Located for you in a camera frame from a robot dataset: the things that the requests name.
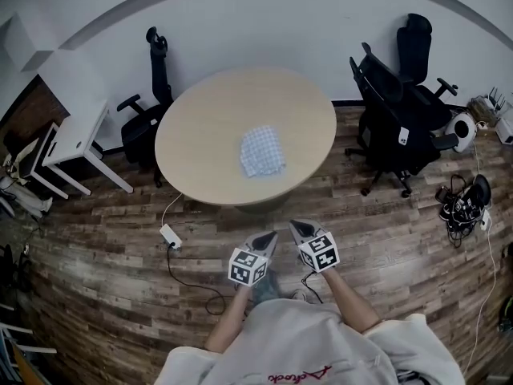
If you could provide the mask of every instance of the white sweatshirt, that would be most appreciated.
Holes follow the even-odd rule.
[[[392,385],[403,370],[418,372],[430,385],[465,383],[424,315],[359,334],[342,323],[334,304],[275,299],[255,307],[222,355],[172,350],[156,385]]]

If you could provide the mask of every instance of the desk leg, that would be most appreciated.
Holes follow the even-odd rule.
[[[55,194],[60,195],[64,199],[68,199],[68,195],[64,192],[55,187],[52,183],[46,181],[44,178],[42,178],[38,173],[32,172],[30,174],[35,180],[39,181],[41,184],[43,184],[45,187],[52,190]]]
[[[108,168],[105,163],[99,160],[90,150],[86,150],[83,153],[83,156],[86,157],[87,161],[93,164],[99,171],[113,180],[119,187],[124,189],[127,193],[133,193],[134,189],[120,176],[118,176],[115,172],[113,172],[110,168]]]
[[[48,165],[48,168],[53,171],[55,174],[66,180],[68,183],[73,185],[76,189],[79,191],[82,191],[82,193],[86,194],[87,196],[91,195],[91,190],[85,188],[83,185],[81,185],[77,180],[71,178],[68,176],[62,169],[57,167],[56,165]]]

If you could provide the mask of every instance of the beige tabletop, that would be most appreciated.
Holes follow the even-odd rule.
[[[285,154],[281,174],[248,178],[243,135],[275,127]],[[250,205],[297,187],[322,164],[337,128],[331,101],[298,73],[279,68],[222,71],[189,88],[157,132],[157,163],[188,197],[214,205]]]

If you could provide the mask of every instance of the black office chair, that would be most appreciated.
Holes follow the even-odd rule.
[[[173,103],[171,86],[168,84],[164,60],[168,52],[168,42],[164,36],[157,34],[156,27],[151,27],[147,31],[146,41],[150,43],[151,89],[160,104],[150,107],[145,111],[137,104],[141,97],[139,94],[136,94],[123,101],[117,108],[118,111],[121,111],[130,106],[138,114],[123,125],[121,128],[121,138],[128,161],[131,163],[139,162],[144,168],[156,164],[155,137],[157,128],[169,106]],[[160,175],[157,165],[154,175],[157,187],[162,186]]]
[[[393,172],[405,188],[402,196],[407,198],[411,194],[410,174],[417,175],[437,160],[440,150],[457,145],[458,137],[455,134],[433,137],[404,102],[402,81],[372,54],[367,43],[362,45],[366,56],[360,66],[352,57],[349,59],[366,106],[357,138],[362,150],[347,148],[345,154],[365,156],[366,163],[378,170],[370,186],[362,189],[363,196],[370,193],[384,172]]]
[[[452,118],[450,109],[440,100],[440,96],[445,91],[457,95],[458,86],[437,79],[441,86],[433,94],[420,85],[427,77],[432,30],[427,18],[419,14],[408,14],[406,27],[398,30],[397,40],[401,64],[399,74],[405,85],[406,100],[418,104],[414,109],[426,128],[437,130]]]

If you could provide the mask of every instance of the checkered cloth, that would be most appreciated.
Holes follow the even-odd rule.
[[[249,177],[279,174],[285,157],[276,129],[264,125],[246,132],[240,144],[240,162]]]

